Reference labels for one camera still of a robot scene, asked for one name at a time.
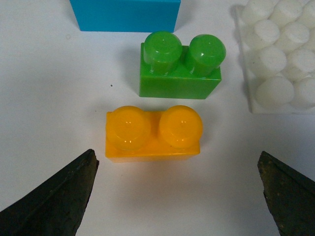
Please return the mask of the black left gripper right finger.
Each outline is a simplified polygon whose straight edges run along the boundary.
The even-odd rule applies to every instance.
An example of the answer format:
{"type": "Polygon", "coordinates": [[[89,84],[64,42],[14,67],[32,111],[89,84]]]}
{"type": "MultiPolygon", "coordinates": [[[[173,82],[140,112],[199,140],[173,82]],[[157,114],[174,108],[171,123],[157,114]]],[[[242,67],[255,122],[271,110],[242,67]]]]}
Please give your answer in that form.
{"type": "Polygon", "coordinates": [[[315,182],[263,151],[257,164],[264,198],[282,236],[315,234],[315,182]]]}

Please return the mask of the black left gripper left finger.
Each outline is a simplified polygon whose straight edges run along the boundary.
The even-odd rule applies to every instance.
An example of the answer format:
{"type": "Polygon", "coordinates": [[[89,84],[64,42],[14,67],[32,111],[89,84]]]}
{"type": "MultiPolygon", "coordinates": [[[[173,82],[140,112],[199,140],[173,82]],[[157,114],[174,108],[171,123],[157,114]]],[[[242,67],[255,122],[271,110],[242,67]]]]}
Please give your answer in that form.
{"type": "Polygon", "coordinates": [[[2,236],[74,236],[89,202],[99,161],[87,150],[2,210],[2,236]]]}

